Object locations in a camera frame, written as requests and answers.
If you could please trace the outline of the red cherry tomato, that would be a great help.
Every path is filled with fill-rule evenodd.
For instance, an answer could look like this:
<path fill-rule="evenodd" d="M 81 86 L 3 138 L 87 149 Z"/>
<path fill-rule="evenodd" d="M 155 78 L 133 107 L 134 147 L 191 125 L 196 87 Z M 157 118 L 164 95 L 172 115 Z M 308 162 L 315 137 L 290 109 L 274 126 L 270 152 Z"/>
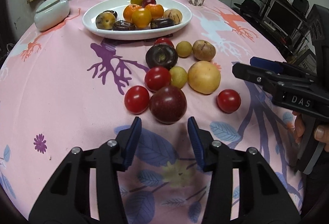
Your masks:
<path fill-rule="evenodd" d="M 172 41 L 167 37 L 160 37 L 154 42 L 154 45 L 159 45 L 159 44 L 166 44 L 171 47 L 175 47 Z"/>
<path fill-rule="evenodd" d="M 233 89 L 221 91 L 216 101 L 219 109 L 227 114 L 237 111 L 241 105 L 241 97 L 239 93 Z"/>
<path fill-rule="evenodd" d="M 132 114 L 143 113 L 149 105 L 149 92 L 140 85 L 131 87 L 124 96 L 124 105 Z"/>
<path fill-rule="evenodd" d="M 156 92 L 161 88 L 170 85 L 171 74 L 164 67 L 154 67 L 146 73 L 144 83 L 148 90 Z"/>

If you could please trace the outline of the pale yellow round fruit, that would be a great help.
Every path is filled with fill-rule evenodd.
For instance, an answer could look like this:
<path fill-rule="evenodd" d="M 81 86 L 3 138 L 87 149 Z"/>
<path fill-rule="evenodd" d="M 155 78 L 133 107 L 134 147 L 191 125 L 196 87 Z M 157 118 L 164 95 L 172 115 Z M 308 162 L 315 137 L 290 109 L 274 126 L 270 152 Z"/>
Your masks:
<path fill-rule="evenodd" d="M 218 68 L 208 61 L 198 61 L 188 70 L 189 86 L 198 93 L 212 94 L 218 89 L 221 73 Z"/>

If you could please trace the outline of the large dark plum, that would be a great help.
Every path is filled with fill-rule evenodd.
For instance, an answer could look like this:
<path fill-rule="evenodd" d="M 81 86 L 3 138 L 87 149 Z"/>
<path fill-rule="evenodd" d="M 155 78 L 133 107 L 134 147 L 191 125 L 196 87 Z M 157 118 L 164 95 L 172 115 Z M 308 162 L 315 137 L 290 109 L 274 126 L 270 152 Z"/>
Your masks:
<path fill-rule="evenodd" d="M 149 102 L 149 109 L 157 121 L 173 124 L 185 115 L 187 99 L 178 87 L 165 86 L 153 94 Z"/>

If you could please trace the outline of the striped pepino melon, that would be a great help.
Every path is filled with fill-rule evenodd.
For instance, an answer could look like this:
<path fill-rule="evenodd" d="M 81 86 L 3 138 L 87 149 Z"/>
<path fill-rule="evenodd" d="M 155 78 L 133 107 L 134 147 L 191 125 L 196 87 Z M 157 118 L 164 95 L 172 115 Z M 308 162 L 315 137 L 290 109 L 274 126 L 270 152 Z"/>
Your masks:
<path fill-rule="evenodd" d="M 180 24 L 183 19 L 182 12 L 179 9 L 175 9 L 175 8 L 167 9 L 164 12 L 163 16 L 164 16 L 164 18 L 169 18 L 169 19 L 173 20 L 173 22 L 175 24 Z"/>

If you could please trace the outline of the large orange mandarin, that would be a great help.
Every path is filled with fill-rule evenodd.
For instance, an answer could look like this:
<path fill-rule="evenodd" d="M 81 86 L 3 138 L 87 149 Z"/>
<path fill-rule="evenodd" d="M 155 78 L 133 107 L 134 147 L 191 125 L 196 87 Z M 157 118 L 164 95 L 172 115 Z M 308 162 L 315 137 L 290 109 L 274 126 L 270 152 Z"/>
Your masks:
<path fill-rule="evenodd" d="M 145 9 L 150 11 L 153 20 L 163 17 L 164 9 L 160 4 L 148 4 Z"/>

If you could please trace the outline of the orange yellow tomato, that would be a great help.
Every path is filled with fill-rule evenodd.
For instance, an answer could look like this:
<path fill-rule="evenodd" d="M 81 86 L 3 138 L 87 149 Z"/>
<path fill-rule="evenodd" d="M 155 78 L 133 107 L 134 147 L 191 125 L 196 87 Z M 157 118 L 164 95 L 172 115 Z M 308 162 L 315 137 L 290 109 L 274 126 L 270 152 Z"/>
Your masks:
<path fill-rule="evenodd" d="M 132 23 L 139 29 L 148 27 L 151 20 L 151 13 L 145 8 L 140 8 L 132 14 Z"/>

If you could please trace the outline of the dark red plum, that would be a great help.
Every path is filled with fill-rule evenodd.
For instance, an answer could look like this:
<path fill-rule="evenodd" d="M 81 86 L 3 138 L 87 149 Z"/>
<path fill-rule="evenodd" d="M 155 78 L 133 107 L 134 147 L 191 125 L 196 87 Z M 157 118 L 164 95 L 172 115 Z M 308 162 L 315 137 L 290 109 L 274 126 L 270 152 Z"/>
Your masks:
<path fill-rule="evenodd" d="M 146 7 L 147 5 L 155 5 L 157 2 L 156 0 L 143 0 L 142 7 Z"/>

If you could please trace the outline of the yellow green tomato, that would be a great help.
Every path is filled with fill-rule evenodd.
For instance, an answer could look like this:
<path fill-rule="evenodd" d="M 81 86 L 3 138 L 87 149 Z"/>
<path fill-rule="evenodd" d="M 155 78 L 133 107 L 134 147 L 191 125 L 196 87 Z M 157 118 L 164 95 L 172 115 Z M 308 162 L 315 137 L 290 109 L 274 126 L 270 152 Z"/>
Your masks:
<path fill-rule="evenodd" d="M 130 0 L 130 4 L 132 5 L 139 5 L 141 6 L 143 3 L 143 0 Z"/>

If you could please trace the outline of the yellow green round fruit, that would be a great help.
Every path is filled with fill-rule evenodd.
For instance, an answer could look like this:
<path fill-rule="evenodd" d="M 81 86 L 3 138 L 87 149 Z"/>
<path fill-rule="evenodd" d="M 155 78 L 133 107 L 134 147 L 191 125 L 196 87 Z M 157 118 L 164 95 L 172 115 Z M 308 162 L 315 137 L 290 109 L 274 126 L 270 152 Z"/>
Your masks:
<path fill-rule="evenodd" d="M 98 29 L 111 30 L 115 21 L 115 15 L 111 12 L 102 12 L 96 17 L 95 24 Z"/>

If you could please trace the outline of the black tv stand shelf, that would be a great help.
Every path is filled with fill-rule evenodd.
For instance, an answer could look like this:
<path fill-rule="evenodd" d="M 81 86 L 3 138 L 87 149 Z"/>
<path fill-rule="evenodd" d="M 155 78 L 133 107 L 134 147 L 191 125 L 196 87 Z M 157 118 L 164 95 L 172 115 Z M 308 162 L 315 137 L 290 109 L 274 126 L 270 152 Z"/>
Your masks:
<path fill-rule="evenodd" d="M 288 61 L 311 41 L 307 0 L 243 0 L 234 3 L 234 9 Z"/>

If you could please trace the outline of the black monitor screen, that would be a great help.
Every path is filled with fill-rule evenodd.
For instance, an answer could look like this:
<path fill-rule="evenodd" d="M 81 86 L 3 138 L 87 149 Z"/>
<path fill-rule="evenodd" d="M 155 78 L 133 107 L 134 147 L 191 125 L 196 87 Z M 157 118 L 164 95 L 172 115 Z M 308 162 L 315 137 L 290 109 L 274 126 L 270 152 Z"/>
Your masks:
<path fill-rule="evenodd" d="M 273 2 L 266 17 L 287 36 L 291 36 L 302 24 L 298 16 L 278 1 Z"/>

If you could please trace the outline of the small yellow longan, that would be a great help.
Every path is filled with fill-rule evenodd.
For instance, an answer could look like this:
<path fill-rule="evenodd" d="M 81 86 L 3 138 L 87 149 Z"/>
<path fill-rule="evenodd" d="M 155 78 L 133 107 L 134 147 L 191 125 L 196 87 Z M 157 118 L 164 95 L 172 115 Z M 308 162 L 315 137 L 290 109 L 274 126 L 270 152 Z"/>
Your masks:
<path fill-rule="evenodd" d="M 192 45 L 188 41 L 181 41 L 177 43 L 176 52 L 179 57 L 189 57 L 192 53 Z"/>
<path fill-rule="evenodd" d="M 171 74 L 171 85 L 182 89 L 188 79 L 186 70 L 180 66 L 174 66 L 169 72 Z"/>

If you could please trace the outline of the pink patterned tablecloth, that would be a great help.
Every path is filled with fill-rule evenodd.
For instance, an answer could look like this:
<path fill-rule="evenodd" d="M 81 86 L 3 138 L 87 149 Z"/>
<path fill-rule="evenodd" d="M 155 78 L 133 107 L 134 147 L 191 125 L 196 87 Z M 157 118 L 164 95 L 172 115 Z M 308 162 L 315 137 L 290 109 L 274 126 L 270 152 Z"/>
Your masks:
<path fill-rule="evenodd" d="M 119 174 L 129 223 L 201 222 L 211 175 L 195 161 L 191 116 L 232 148 L 257 148 L 301 208 L 294 115 L 231 72 L 254 56 L 283 61 L 279 51 L 223 3 L 206 0 L 160 48 L 173 69 L 153 71 L 154 40 L 108 40 L 85 28 L 83 14 L 101 1 L 71 1 L 69 16 L 48 31 L 31 26 L 1 67 L 1 187 L 15 208 L 28 216 L 70 150 L 99 147 L 135 116 L 136 156 Z"/>

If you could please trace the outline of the white oval plate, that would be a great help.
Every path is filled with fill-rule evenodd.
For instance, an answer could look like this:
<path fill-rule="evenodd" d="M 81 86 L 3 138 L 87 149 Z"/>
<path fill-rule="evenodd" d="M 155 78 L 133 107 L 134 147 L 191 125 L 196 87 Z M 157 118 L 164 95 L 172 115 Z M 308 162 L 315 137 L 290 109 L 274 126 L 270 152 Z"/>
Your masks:
<path fill-rule="evenodd" d="M 191 10 L 174 0 L 102 1 L 84 13 L 83 25 L 93 34 L 115 40 L 143 40 L 173 34 L 192 19 Z"/>

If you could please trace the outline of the white lidded ceramic jar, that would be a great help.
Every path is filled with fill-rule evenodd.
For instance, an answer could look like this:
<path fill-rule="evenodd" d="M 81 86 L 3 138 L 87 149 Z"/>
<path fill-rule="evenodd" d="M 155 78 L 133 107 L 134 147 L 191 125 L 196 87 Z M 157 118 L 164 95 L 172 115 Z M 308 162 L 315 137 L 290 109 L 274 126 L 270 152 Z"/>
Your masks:
<path fill-rule="evenodd" d="M 68 0 L 46 0 L 36 9 L 34 23 L 39 31 L 47 31 L 61 23 L 69 13 Z"/>

